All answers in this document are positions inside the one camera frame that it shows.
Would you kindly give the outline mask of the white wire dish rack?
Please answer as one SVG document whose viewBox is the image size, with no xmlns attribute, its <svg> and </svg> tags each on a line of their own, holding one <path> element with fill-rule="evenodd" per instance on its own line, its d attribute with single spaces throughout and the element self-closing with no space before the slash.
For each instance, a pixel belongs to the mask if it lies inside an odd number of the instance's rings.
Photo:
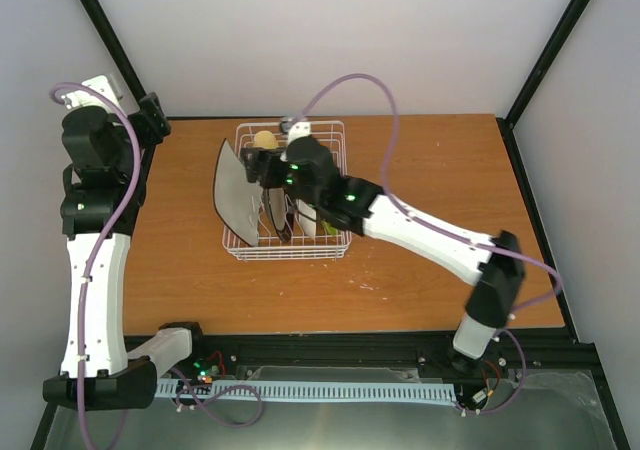
<svg viewBox="0 0 640 450">
<path fill-rule="evenodd" d="M 243 148 L 253 146 L 254 135 L 261 130 L 273 132 L 279 142 L 279 146 L 285 146 L 286 136 L 280 133 L 279 123 L 241 123 L 236 128 L 235 137 L 228 140 L 240 159 L 240 151 Z M 239 240 L 232 232 L 223 225 L 222 246 L 235 258 L 241 261 L 267 261 L 267 260 L 303 260 L 303 259 L 339 259 L 343 257 L 349 249 L 352 235 L 343 230 L 338 230 L 337 236 L 327 235 L 321 226 L 321 219 L 316 213 L 317 233 L 314 240 L 306 237 L 299 224 L 296 208 L 296 201 L 286 195 L 291 207 L 294 219 L 292 225 L 292 236 L 288 243 L 282 243 L 265 213 L 263 200 L 261 197 L 261 208 L 258 220 L 259 243 L 255 247 L 250 247 Z"/>
</svg>

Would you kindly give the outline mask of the yellow ceramic mug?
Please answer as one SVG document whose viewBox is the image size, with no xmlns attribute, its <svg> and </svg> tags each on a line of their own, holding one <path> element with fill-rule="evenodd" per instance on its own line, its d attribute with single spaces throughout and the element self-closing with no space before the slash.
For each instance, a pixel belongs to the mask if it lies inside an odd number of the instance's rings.
<svg viewBox="0 0 640 450">
<path fill-rule="evenodd" d="M 276 135 L 269 130 L 258 131 L 253 138 L 253 147 L 273 150 L 279 147 Z"/>
</svg>

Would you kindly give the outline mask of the white square plate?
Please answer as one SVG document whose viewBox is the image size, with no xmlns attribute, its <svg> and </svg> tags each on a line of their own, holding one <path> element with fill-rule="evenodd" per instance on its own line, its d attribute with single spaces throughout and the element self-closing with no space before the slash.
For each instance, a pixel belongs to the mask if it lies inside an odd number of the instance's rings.
<svg viewBox="0 0 640 450">
<path fill-rule="evenodd" d="M 225 227 L 250 247 L 259 243 L 261 197 L 262 188 L 247 181 L 241 160 L 225 139 L 216 161 L 213 205 Z"/>
</svg>

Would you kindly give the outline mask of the black rimmed cream plate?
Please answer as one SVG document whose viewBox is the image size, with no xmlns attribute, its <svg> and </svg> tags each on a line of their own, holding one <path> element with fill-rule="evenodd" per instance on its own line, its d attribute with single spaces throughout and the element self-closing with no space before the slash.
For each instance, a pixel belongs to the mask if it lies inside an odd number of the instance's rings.
<svg viewBox="0 0 640 450">
<path fill-rule="evenodd" d="M 263 205 L 267 218 L 282 243 L 288 243 L 292 236 L 294 214 L 285 192 L 280 189 L 265 189 Z"/>
</svg>

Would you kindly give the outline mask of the brown rimmed patterned plate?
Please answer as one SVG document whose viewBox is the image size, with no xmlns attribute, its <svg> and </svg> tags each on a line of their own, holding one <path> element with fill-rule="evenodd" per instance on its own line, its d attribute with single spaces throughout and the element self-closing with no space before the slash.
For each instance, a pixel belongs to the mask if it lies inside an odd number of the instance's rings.
<svg viewBox="0 0 640 450">
<path fill-rule="evenodd" d="M 296 201 L 298 224 L 303 234 L 314 240 L 317 233 L 316 210 L 302 200 Z"/>
</svg>

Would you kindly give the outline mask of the lime green plate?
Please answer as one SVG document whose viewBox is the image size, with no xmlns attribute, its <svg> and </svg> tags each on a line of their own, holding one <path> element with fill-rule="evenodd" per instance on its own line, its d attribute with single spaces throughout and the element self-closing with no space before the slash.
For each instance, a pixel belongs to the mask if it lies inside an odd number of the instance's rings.
<svg viewBox="0 0 640 450">
<path fill-rule="evenodd" d="M 321 221 L 321 226 L 323 227 L 325 233 L 330 236 L 337 236 L 338 230 L 334 228 L 330 223 L 325 220 Z"/>
</svg>

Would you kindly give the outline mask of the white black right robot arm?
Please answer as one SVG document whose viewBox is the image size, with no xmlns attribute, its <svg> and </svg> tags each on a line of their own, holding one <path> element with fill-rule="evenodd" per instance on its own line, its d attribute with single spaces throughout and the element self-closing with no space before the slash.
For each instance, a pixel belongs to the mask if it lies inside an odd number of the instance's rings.
<svg viewBox="0 0 640 450">
<path fill-rule="evenodd" d="M 249 182 L 281 189 L 332 227 L 386 241 L 430 260 L 469 284 L 471 294 L 452 348 L 479 360 L 504 328 L 525 278 L 517 237 L 466 231 L 423 213 L 368 180 L 344 176 L 314 137 L 280 149 L 246 148 Z"/>
</svg>

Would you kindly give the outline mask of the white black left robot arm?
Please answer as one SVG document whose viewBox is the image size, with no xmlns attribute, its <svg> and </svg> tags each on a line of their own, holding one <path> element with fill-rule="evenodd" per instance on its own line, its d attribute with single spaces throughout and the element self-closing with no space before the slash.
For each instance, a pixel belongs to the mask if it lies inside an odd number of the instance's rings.
<svg viewBox="0 0 640 450">
<path fill-rule="evenodd" d="M 62 143 L 71 163 L 63 171 L 60 214 L 71 299 L 64 357 L 42 394 L 77 411 L 144 409 L 172 366 L 193 373 L 208 360 L 195 322 L 166 324 L 134 350 L 125 346 L 127 256 L 154 151 L 170 124 L 155 94 L 131 115 L 115 97 L 82 84 L 59 83 L 50 96 L 69 110 Z"/>
</svg>

